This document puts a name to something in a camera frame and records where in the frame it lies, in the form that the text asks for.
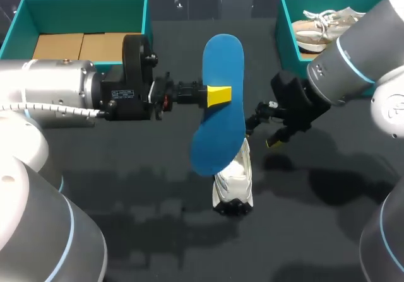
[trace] screw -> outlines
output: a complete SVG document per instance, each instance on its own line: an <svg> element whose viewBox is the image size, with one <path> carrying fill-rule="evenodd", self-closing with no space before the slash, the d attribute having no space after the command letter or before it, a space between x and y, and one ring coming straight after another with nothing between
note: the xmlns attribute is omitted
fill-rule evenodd
<svg viewBox="0 0 404 282"><path fill-rule="evenodd" d="M158 57L155 53L151 53L150 56L145 57L147 64L150 64L153 68L158 64Z"/></svg>

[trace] cardboard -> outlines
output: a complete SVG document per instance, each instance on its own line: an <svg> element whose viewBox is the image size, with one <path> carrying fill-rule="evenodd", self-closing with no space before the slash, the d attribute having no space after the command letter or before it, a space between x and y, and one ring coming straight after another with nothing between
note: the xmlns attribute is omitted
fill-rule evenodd
<svg viewBox="0 0 404 282"><path fill-rule="evenodd" d="M104 61L104 36L104 33L84 34L79 59Z"/></svg>
<svg viewBox="0 0 404 282"><path fill-rule="evenodd" d="M125 35L139 33L94 33L40 35L33 59L122 61Z"/></svg>
<svg viewBox="0 0 404 282"><path fill-rule="evenodd" d="M84 34L40 35L33 59L78 59Z"/></svg>
<svg viewBox="0 0 404 282"><path fill-rule="evenodd" d="M306 53L302 53L300 52L300 56L302 59L314 59L318 56L319 54L306 54Z"/></svg>

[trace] dark work surface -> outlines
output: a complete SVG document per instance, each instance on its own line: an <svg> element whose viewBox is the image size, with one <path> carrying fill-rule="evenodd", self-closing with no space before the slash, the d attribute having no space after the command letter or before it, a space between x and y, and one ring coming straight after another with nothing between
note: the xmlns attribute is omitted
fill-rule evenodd
<svg viewBox="0 0 404 282"><path fill-rule="evenodd" d="M155 74L200 75L217 33L242 42L246 115L272 96L278 70L274 20L154 22ZM210 178L192 173L189 144L201 112L176 106L162 122L101 122L46 131L72 200L105 234L108 275L125 281L364 282L361 230L403 174L404 148L357 100L318 119L275 151L251 138L254 211L242 220L211 210Z"/></svg>

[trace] shoe insole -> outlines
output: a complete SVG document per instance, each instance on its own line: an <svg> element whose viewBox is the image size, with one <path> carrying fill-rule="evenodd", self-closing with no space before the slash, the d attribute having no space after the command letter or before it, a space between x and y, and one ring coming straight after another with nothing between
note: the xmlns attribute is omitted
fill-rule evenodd
<svg viewBox="0 0 404 282"><path fill-rule="evenodd" d="M246 136L243 110L244 52L228 34L211 38L203 52L204 85L231 86L232 101L206 109L191 145L191 163L199 175L215 175L239 152Z"/></svg>

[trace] teal bin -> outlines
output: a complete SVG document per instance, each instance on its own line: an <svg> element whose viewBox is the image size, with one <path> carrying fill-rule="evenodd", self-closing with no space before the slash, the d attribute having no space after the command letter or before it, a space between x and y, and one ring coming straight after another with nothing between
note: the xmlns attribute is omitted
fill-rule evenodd
<svg viewBox="0 0 404 282"><path fill-rule="evenodd" d="M40 34L129 32L153 43L148 0L21 0L0 59L31 59ZM102 72L122 62L94 64Z"/></svg>
<svg viewBox="0 0 404 282"><path fill-rule="evenodd" d="M306 67L312 59L304 59L292 30L292 23L304 20L303 10L320 13L327 9L338 11L350 6L358 12L370 11L381 0L280 0L278 19L276 21L275 38L282 69L295 72L300 77L306 76ZM365 92L372 95L374 89Z"/></svg>

